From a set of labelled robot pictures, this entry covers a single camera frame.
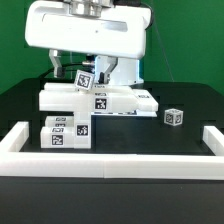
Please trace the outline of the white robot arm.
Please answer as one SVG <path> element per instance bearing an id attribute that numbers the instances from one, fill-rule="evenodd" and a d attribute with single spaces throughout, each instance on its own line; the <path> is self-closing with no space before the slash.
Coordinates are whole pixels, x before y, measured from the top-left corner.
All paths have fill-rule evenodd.
<path id="1" fill-rule="evenodd" d="M 141 83 L 146 30 L 153 11 L 120 0 L 37 0 L 28 10 L 28 45 L 96 57 L 96 79 L 110 85 Z"/>

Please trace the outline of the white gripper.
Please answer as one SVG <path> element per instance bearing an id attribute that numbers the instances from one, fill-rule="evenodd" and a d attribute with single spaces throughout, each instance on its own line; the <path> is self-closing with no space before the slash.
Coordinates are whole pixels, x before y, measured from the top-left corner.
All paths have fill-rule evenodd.
<path id="1" fill-rule="evenodd" d="M 28 10 L 25 39 L 29 46 L 50 49 L 55 78 L 65 76 L 58 50 L 113 56 L 107 57 L 108 67 L 98 79 L 99 84 L 108 84 L 117 57 L 144 56 L 150 22 L 149 8 L 115 6 L 91 18 L 72 15 L 66 3 L 35 1 Z"/>

